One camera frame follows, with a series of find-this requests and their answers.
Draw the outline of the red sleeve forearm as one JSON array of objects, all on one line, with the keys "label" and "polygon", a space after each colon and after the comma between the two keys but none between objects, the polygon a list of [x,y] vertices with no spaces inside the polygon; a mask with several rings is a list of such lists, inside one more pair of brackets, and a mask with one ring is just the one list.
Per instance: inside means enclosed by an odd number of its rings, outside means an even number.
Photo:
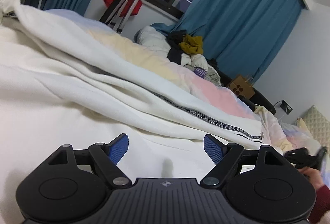
[{"label": "red sleeve forearm", "polygon": [[330,192],[326,185],[316,192],[317,198],[308,221],[313,224],[330,224]]}]

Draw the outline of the right hand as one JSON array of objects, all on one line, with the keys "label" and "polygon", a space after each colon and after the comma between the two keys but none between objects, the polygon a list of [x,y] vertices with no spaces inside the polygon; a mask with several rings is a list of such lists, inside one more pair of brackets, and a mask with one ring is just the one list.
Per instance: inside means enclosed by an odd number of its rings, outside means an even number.
[{"label": "right hand", "polygon": [[321,173],[319,170],[310,168],[310,167],[304,167],[301,169],[298,169],[300,173],[304,176],[306,176],[311,183],[311,185],[314,187],[316,191],[318,191],[321,187],[323,187],[324,182],[321,177]]}]

